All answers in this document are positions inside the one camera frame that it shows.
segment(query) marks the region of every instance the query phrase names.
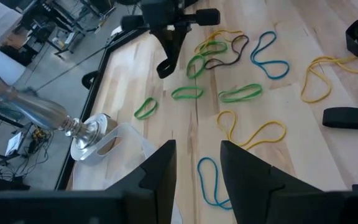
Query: concrete floor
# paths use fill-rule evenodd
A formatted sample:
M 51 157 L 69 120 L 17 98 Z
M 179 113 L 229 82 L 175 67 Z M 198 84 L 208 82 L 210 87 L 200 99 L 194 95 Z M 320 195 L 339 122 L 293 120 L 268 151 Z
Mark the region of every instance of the concrete floor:
M 74 14 L 79 12 L 78 9 L 81 7 L 81 3 L 76 5 L 77 2 L 76 0 L 60 1 L 65 9 Z M 104 47 L 111 31 L 119 25 L 121 17 L 128 15 L 129 12 L 132 12 L 132 7 L 116 5 L 116 10 L 107 19 L 101 30 L 97 34 L 88 33 L 73 49 L 74 54 L 63 53 L 64 60 L 55 56 L 56 50 L 46 43 L 41 53 L 36 56 L 23 76 L 17 81 L 16 88 L 31 86 L 37 90 L 40 97 L 60 103 L 66 108 L 70 116 L 79 117 L 88 96 L 88 90 L 81 84 L 81 78 L 83 75 L 98 69 L 103 51 L 85 60 L 80 65 L 72 67 L 88 55 Z M 98 18 L 88 15 L 81 24 L 89 28 L 96 26 L 98 22 Z M 67 70 L 69 71 L 58 77 L 59 74 Z M 14 136 L 13 131 L 15 131 L 13 126 L 0 121 L 0 154 L 5 153 L 8 140 Z M 48 148 L 48 160 L 43 164 L 38 164 L 24 179 L 24 183 L 34 189 L 52 190 L 57 183 L 71 139 L 60 131 L 55 131 L 54 134 L 52 143 Z M 19 149 L 19 153 L 23 153 L 23 147 L 28 145 L 29 139 Z M 35 164 L 36 157 L 30 157 L 28 167 Z M 41 152 L 38 161 L 43 159 L 44 154 Z M 15 158 L 10 161 L 8 167 L 15 170 L 23 161 L 24 158 Z

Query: workbench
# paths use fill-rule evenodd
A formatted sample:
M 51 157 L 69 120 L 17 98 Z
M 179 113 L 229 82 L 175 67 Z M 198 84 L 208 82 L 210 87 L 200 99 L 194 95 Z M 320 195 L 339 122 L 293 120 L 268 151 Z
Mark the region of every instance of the workbench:
M 132 34 L 138 37 L 118 49 L 107 49 L 101 62 L 101 77 L 94 81 L 88 100 L 92 109 L 86 108 L 83 115 L 106 113 L 118 123 L 131 123 L 156 148 L 169 139 L 176 139 L 175 199 L 184 223 L 233 223 L 235 220 L 233 212 L 206 204 L 196 169 L 202 157 L 213 158 L 219 167 L 219 198 L 227 198 L 219 161 L 220 142 L 226 137 L 216 124 L 216 117 L 223 110 L 233 110 L 237 115 L 233 133 L 237 142 L 245 141 L 270 120 L 279 120 L 287 127 L 282 141 L 259 144 L 249 150 L 271 165 L 321 190 L 350 189 L 352 184 L 358 183 L 358 130 L 332 129 L 321 124 L 326 108 L 358 107 L 358 75 L 322 63 L 316 69 L 332 82 L 331 94 L 312 104 L 300 99 L 306 68 L 314 58 L 351 56 L 346 49 L 345 30 L 358 19 L 358 1 L 201 0 L 187 12 L 206 7 L 220 10 L 221 24 L 193 26 L 183 43 L 174 74 L 166 79 L 159 79 L 156 72 L 157 65 L 166 56 L 153 35 Z M 242 30 L 248 35 L 250 41 L 240 62 L 206 70 L 196 80 L 190 80 L 186 76 L 186 66 L 195 54 L 194 48 L 219 29 Z M 290 71 L 283 79 L 267 78 L 250 61 L 249 55 L 260 35 L 268 30 L 277 33 L 277 40 L 257 58 L 288 61 Z M 216 57 L 225 61 L 235 59 L 230 50 Z M 349 66 L 358 69 L 358 60 Z M 281 74 L 285 69 L 281 65 L 267 68 L 271 74 Z M 305 94 L 308 98 L 316 98 L 327 87 L 313 75 L 309 79 Z M 219 101 L 219 92 L 251 83 L 263 86 L 261 96 L 239 103 Z M 171 97 L 173 90 L 188 85 L 202 86 L 204 95 L 197 100 Z M 134 112 L 150 96 L 158 101 L 158 110 L 144 121 L 135 119 Z M 232 117 L 223 115 L 222 123 L 228 130 Z M 255 140 L 277 138 L 281 132 L 278 126 L 269 126 Z M 204 164 L 203 173 L 206 192 L 212 200 L 213 166 Z

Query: black rubber band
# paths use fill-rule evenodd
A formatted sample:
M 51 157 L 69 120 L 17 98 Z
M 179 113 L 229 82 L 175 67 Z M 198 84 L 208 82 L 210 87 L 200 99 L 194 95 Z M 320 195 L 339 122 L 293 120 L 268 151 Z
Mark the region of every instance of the black rubber band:
M 346 30 L 347 49 L 358 57 L 358 20 Z
M 323 125 L 330 128 L 358 129 L 358 108 L 328 108 L 323 113 Z
M 242 37 L 245 37 L 245 38 L 247 39 L 247 41 L 246 41 L 246 42 L 244 43 L 244 45 L 241 47 L 240 52 L 238 52 L 236 49 L 234 49 L 234 43 L 236 42 L 237 39 L 240 39 L 240 38 L 242 38 Z M 246 36 L 246 35 L 239 35 L 239 36 L 237 36 L 237 37 L 234 38 L 233 41 L 231 42 L 231 49 L 232 49 L 232 51 L 233 51 L 235 54 L 237 54 L 237 58 L 236 58 L 234 61 L 229 62 L 229 63 L 223 62 L 223 61 L 221 61 L 221 60 L 219 60 L 219 59 L 216 59 L 216 58 L 211 58 L 211 59 L 209 59 L 208 61 L 205 62 L 205 65 L 204 65 L 205 69 L 211 70 L 211 69 L 216 68 L 216 67 L 219 67 L 219 66 L 234 65 L 235 63 L 237 63 L 238 61 L 240 61 L 241 56 L 242 56 L 242 52 L 244 51 L 244 49 L 245 49 L 246 45 L 248 44 L 248 42 L 249 42 L 248 36 Z M 208 64 L 211 63 L 211 62 L 218 62 L 218 64 L 213 65 L 213 66 L 211 66 L 211 67 L 208 67 Z

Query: desk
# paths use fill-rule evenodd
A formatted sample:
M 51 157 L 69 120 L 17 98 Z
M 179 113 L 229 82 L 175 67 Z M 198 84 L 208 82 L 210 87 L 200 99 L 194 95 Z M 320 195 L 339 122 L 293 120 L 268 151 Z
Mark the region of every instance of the desk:
M 235 220 L 232 212 L 212 208 L 203 201 L 196 171 L 199 159 L 204 156 L 212 157 L 220 167 L 219 148 L 225 136 L 217 128 L 215 119 L 222 110 L 233 110 L 237 115 L 234 131 L 237 141 L 244 141 L 272 119 L 287 126 L 284 140 L 250 150 L 279 169 L 322 190 L 349 189 L 351 184 L 358 183 L 358 131 L 329 129 L 321 124 L 325 108 L 358 106 L 358 75 L 344 72 L 335 65 L 322 65 L 333 83 L 330 96 L 315 104 L 304 103 L 299 96 L 305 70 L 314 58 L 351 55 L 346 50 L 345 30 L 358 19 L 358 1 L 202 0 L 189 7 L 188 12 L 203 7 L 218 8 L 221 24 L 193 26 L 183 44 L 175 73 L 164 80 L 159 79 L 156 67 L 165 59 L 165 54 L 152 35 L 142 34 L 107 54 L 92 110 L 92 113 L 106 113 L 118 123 L 131 123 L 156 147 L 169 139 L 177 140 L 175 198 L 183 222 L 233 223 Z M 240 29 L 249 36 L 241 61 L 231 67 L 205 71 L 197 80 L 189 80 L 185 70 L 194 56 L 194 48 L 218 29 Z M 259 36 L 268 30 L 274 30 L 278 39 L 258 55 L 258 59 L 289 61 L 290 72 L 281 80 L 268 79 L 249 59 Z M 225 61 L 235 58 L 232 53 L 217 57 Z M 351 66 L 358 69 L 358 61 Z M 268 69 L 279 74 L 284 68 L 271 65 Z M 217 98 L 220 91 L 250 83 L 261 83 L 263 95 L 233 104 L 221 103 Z M 173 100 L 171 92 L 186 85 L 203 86 L 206 91 L 198 100 Z M 306 91 L 310 97 L 326 89 L 315 77 L 311 77 L 309 86 L 313 86 Z M 138 121 L 133 114 L 149 96 L 157 99 L 159 108 L 149 119 Z M 223 117 L 223 124 L 229 128 L 231 119 Z M 280 131 L 278 127 L 269 127 L 257 139 L 278 137 Z M 203 168 L 206 191 L 212 198 L 214 170 L 207 164 Z M 219 198 L 227 198 L 221 172 L 219 181 Z

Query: yellow rubber band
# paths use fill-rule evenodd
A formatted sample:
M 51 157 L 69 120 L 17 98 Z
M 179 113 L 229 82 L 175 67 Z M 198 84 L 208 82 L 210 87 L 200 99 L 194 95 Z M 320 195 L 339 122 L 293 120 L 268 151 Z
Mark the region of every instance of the yellow rubber band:
M 205 48 L 205 45 L 213 40 L 217 35 L 221 35 L 223 37 L 223 39 L 225 41 L 228 42 L 232 42 L 233 40 L 228 39 L 227 37 L 225 37 L 223 34 L 224 33 L 229 33 L 229 34 L 240 34 L 240 35 L 244 35 L 244 32 L 241 30 L 226 30 L 226 29 L 221 29 L 221 30 L 217 30 L 214 33 L 212 33 L 206 40 L 202 41 L 202 43 L 200 43 L 199 45 L 197 45 L 197 47 L 194 49 L 194 53 L 198 54 L 200 52 L 200 49 Z
M 333 89 L 333 85 L 331 83 L 331 81 L 322 73 L 317 72 L 316 70 L 313 69 L 314 66 L 316 66 L 319 63 L 335 63 L 336 65 L 338 65 L 339 67 L 341 67 L 343 70 L 350 72 L 350 73 L 354 73 L 354 74 L 358 74 L 358 70 L 354 70 L 351 68 L 346 67 L 344 64 L 345 63 L 349 63 L 349 62 L 353 62 L 356 59 L 358 59 L 358 57 L 349 57 L 349 58 L 340 58 L 340 59 L 336 59 L 333 57 L 329 57 L 329 56 L 322 56 L 322 57 L 318 57 L 316 59 L 314 59 L 311 64 L 309 65 L 309 67 L 306 69 L 306 75 L 305 78 L 303 79 L 303 86 L 302 86 L 302 90 L 301 90 L 301 100 L 304 101 L 305 103 L 317 103 L 323 99 L 325 99 L 330 93 L 331 90 Z M 320 78 L 323 82 L 325 82 L 325 84 L 327 84 L 327 90 L 324 94 L 322 94 L 319 98 L 315 99 L 315 100 L 308 100 L 306 99 L 306 97 L 303 95 L 308 83 L 308 75 L 309 72 L 315 74 L 318 78 Z
M 233 115 L 233 123 L 231 124 L 231 128 L 230 128 L 229 133 L 227 133 L 227 131 L 224 129 L 223 126 L 221 126 L 221 124 L 220 124 L 220 122 L 219 122 L 219 120 L 221 119 L 221 116 L 222 116 L 223 114 L 225 114 L 225 113 L 230 113 L 230 114 Z M 232 137 L 231 137 L 232 134 L 233 134 L 234 127 L 236 126 L 236 115 L 234 114 L 233 111 L 231 111 L 231 110 L 224 110 L 224 111 L 220 112 L 220 113 L 218 114 L 218 116 L 216 117 L 216 124 L 218 125 L 218 128 L 223 131 L 223 133 L 226 135 L 226 138 L 227 138 L 230 142 L 233 142 L 234 144 L 236 144 L 236 145 L 238 145 L 238 146 L 240 146 L 240 147 L 243 147 L 243 146 L 248 145 L 248 144 L 253 140 L 253 138 L 254 138 L 262 129 L 264 129 L 264 127 L 266 127 L 266 126 L 268 126 L 268 125 L 270 125 L 270 124 L 277 124 L 277 125 L 279 125 L 279 126 L 281 126 L 281 127 L 283 128 L 284 132 L 282 133 L 282 135 L 281 135 L 278 139 L 262 139 L 262 140 L 259 140 L 259 141 L 255 142 L 255 143 L 253 143 L 253 144 L 247 146 L 247 147 L 245 148 L 245 150 L 249 150 L 250 148 L 252 148 L 252 147 L 254 147 L 254 146 L 257 146 L 257 145 L 259 145 L 259 144 L 265 143 L 265 142 L 269 142 L 269 143 L 279 142 L 279 141 L 281 141 L 281 140 L 285 137 L 285 135 L 286 135 L 286 133 L 287 133 L 287 128 L 286 128 L 285 125 L 284 125 L 283 123 L 281 123 L 280 121 L 277 121 L 277 120 L 268 121 L 268 122 L 266 122 L 264 125 L 262 125 L 258 130 L 256 130 L 256 132 L 255 132 L 254 134 L 252 134 L 252 136 L 251 136 L 246 142 L 238 143 L 238 142 L 234 142 L 233 139 L 232 139 Z

